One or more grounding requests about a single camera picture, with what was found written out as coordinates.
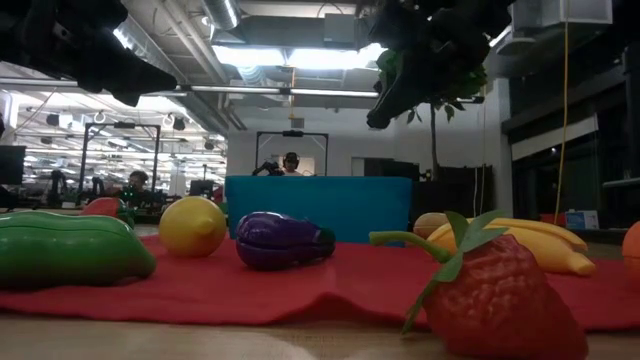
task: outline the red cloth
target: red cloth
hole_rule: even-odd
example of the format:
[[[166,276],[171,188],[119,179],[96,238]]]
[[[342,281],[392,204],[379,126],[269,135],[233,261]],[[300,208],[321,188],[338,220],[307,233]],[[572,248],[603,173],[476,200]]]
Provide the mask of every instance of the red cloth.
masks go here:
[[[58,287],[0,292],[0,308],[98,320],[184,324],[266,325],[343,320],[401,326],[437,264],[416,248],[338,244],[324,263],[281,272],[255,272],[231,240],[206,259],[176,259],[155,237],[158,257],[148,280],[126,286]],[[625,286],[621,261],[597,261],[591,278],[549,275],[551,284],[587,330],[640,329],[640,292]],[[426,327],[420,315],[418,327]]]

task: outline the black frame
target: black frame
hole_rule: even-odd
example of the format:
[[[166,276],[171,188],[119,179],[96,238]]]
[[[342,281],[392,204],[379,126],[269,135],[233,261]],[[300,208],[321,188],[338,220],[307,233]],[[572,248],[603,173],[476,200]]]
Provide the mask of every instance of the black frame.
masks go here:
[[[324,176],[329,172],[329,134],[326,133],[305,133],[296,131],[292,135],[291,131],[258,131],[256,133],[256,161],[255,168],[258,168],[258,153],[260,152],[260,136],[262,135],[282,135],[283,137],[305,137],[305,136],[322,136],[325,139],[326,146],[324,148]]]
[[[153,174],[151,177],[151,192],[155,192],[156,191],[156,176],[158,173],[158,153],[160,151],[160,125],[142,125],[142,124],[130,124],[130,123],[111,123],[111,124],[98,124],[98,123],[87,123],[84,125],[84,141],[82,144],[82,162],[80,163],[80,181],[79,181],[79,185],[78,185],[78,193],[82,192],[83,189],[83,185],[84,185],[84,171],[85,171],[85,167],[87,165],[87,147],[89,145],[89,141],[91,141],[93,139],[94,136],[96,135],[100,135],[100,131],[102,131],[105,127],[110,126],[113,128],[128,128],[128,129],[135,129],[136,127],[142,127],[142,128],[152,128],[152,129],[156,129],[156,141],[155,141],[155,149],[154,149],[154,156],[153,156]],[[89,134],[89,130],[92,127],[100,127],[101,129],[98,130],[98,133],[91,135]],[[79,205],[80,203],[80,198],[78,198],[78,200],[76,201],[76,205]]]

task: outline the banana bunch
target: banana bunch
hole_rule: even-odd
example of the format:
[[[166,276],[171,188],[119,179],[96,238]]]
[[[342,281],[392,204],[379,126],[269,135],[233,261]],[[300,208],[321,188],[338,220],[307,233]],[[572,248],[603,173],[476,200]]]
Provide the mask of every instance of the banana bunch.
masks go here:
[[[506,227],[506,234],[513,235],[516,240],[529,249],[538,265],[545,272],[573,273],[581,276],[591,275],[596,265],[583,254],[587,244],[569,230],[539,221],[498,218],[487,228]],[[434,231],[427,241],[442,246],[454,253],[456,243],[451,225],[445,224]]]

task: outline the yellow cable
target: yellow cable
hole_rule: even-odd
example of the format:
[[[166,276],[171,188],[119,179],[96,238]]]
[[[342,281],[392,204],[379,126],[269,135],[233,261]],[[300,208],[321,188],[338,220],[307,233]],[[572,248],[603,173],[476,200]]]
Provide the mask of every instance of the yellow cable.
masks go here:
[[[558,171],[558,192],[556,195],[556,212],[553,217],[553,223],[558,224],[558,214],[560,213],[560,195],[562,192],[562,173],[564,170],[564,152],[567,142],[567,123],[569,120],[569,14],[571,10],[571,1],[567,1],[565,7],[564,18],[564,122],[562,125],[562,149],[560,150],[560,170]]]

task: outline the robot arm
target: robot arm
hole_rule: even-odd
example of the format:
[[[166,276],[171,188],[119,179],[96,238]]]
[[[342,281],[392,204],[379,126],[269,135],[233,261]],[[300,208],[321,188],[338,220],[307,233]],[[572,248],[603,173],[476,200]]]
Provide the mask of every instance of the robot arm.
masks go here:
[[[392,118],[444,97],[451,84],[482,66],[490,51],[489,38],[511,23],[508,7],[514,2],[387,0],[369,38],[398,58],[393,76],[374,86],[380,97],[367,124],[385,129]]]
[[[269,173],[269,176],[283,176],[284,175],[284,171],[282,171],[282,169],[280,169],[280,167],[278,166],[278,163],[271,162],[271,161],[265,161],[262,165],[260,165],[260,167],[258,167],[255,170],[253,170],[253,172],[251,173],[251,176],[257,176],[258,174],[260,174],[261,172],[263,172],[265,170]]]
[[[172,90],[177,81],[118,41],[113,31],[127,15],[120,0],[0,1],[0,61],[136,106],[141,94]]]

